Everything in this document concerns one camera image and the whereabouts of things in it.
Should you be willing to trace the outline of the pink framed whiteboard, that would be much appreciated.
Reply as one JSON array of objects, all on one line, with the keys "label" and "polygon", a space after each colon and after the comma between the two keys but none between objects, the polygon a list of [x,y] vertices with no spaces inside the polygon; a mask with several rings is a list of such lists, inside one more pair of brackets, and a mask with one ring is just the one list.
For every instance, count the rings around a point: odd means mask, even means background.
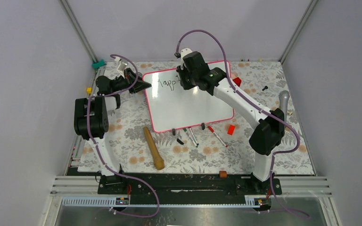
[{"label": "pink framed whiteboard", "polygon": [[234,110],[198,87],[184,90],[176,70],[149,72],[142,76],[151,87],[145,90],[154,132],[199,126],[234,117]]}]

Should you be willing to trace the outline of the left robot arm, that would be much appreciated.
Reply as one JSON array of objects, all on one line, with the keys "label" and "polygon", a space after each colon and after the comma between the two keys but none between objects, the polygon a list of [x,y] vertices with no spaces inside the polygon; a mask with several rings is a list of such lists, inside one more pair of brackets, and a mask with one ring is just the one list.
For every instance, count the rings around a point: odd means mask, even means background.
[{"label": "left robot arm", "polygon": [[120,108],[122,90],[135,94],[150,88],[151,84],[143,81],[131,68],[124,69],[123,74],[114,79],[99,76],[95,84],[97,96],[75,100],[74,130],[90,145],[99,161],[100,187],[109,185],[120,194],[127,189],[127,181],[121,176],[121,164],[111,151],[106,135],[109,130],[108,111]]}]

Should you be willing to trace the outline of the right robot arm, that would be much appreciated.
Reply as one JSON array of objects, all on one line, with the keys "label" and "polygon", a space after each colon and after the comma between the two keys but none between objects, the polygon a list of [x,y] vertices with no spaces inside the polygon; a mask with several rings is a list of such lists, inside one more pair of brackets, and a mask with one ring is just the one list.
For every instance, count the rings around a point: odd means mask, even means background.
[{"label": "right robot arm", "polygon": [[181,64],[176,71],[184,90],[199,88],[229,105],[254,130],[249,139],[255,151],[255,167],[251,187],[258,194],[270,188],[271,155],[285,135],[284,112],[261,105],[244,92],[229,76],[229,67],[210,68],[201,53],[189,48],[174,54]]}]

